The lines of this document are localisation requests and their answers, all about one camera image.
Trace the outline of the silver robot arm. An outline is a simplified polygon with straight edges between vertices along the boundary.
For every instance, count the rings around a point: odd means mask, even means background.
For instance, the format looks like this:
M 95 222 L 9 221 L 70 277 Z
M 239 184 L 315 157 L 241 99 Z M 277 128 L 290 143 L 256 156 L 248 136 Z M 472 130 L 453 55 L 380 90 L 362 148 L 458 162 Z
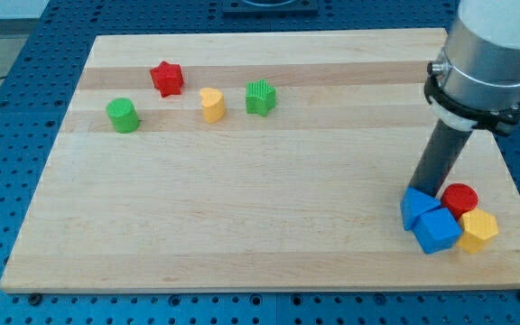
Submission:
M 520 123 L 520 0 L 461 0 L 424 95 L 446 126 L 508 135 Z

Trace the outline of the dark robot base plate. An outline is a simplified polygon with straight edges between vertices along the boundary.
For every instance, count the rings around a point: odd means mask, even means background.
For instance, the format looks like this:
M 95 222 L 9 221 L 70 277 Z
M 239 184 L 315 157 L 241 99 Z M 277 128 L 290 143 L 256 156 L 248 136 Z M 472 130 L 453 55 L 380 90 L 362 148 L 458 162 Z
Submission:
M 221 0 L 224 14 L 287 14 L 318 12 L 319 0 Z

